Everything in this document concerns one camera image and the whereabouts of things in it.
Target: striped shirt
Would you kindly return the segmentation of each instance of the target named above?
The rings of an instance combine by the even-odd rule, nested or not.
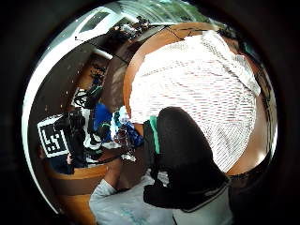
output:
[[[130,121],[142,124],[163,108],[182,108],[227,172],[248,145],[260,92],[247,59],[217,32],[205,31],[145,56],[132,83]]]

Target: person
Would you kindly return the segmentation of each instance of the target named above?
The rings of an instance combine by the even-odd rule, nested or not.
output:
[[[195,121],[182,109],[168,107],[151,124],[143,124],[145,175],[118,192],[122,161],[108,165],[89,201],[97,223],[230,224],[230,180],[214,162]],[[150,155],[156,159],[149,160]]]
[[[154,183],[147,170],[136,186],[118,190],[118,181],[123,167],[123,160],[118,158],[108,163],[108,171],[93,191],[89,207],[97,224],[175,224],[170,209],[163,209],[143,201],[143,187]],[[158,177],[166,181],[166,174]]]
[[[155,171],[165,171],[164,186],[157,173],[155,183],[144,188],[146,203],[172,209],[176,224],[233,224],[230,178],[213,159],[212,149],[193,118],[179,107],[161,110],[146,130],[153,133],[148,156]],[[153,144],[157,134],[157,144]]]

